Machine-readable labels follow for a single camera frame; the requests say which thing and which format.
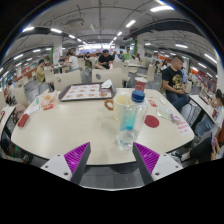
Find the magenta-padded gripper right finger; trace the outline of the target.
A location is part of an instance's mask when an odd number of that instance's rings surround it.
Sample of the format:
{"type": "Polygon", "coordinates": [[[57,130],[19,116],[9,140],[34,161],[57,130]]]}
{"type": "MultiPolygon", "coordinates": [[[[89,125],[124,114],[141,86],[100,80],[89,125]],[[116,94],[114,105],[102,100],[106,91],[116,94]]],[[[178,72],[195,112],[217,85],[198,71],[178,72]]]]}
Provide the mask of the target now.
{"type": "Polygon", "coordinates": [[[158,154],[139,143],[133,143],[132,152],[145,185],[182,169],[168,154],[158,154]]]}

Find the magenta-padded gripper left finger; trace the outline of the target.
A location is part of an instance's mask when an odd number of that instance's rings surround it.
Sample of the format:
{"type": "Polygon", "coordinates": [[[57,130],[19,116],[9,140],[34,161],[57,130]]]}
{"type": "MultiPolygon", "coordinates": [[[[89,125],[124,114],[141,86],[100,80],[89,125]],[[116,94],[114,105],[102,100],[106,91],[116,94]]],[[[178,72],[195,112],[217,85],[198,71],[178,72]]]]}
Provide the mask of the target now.
{"type": "Polygon", "coordinates": [[[79,185],[90,153],[90,143],[87,142],[66,154],[55,155],[42,166],[42,169],[79,185]]]}

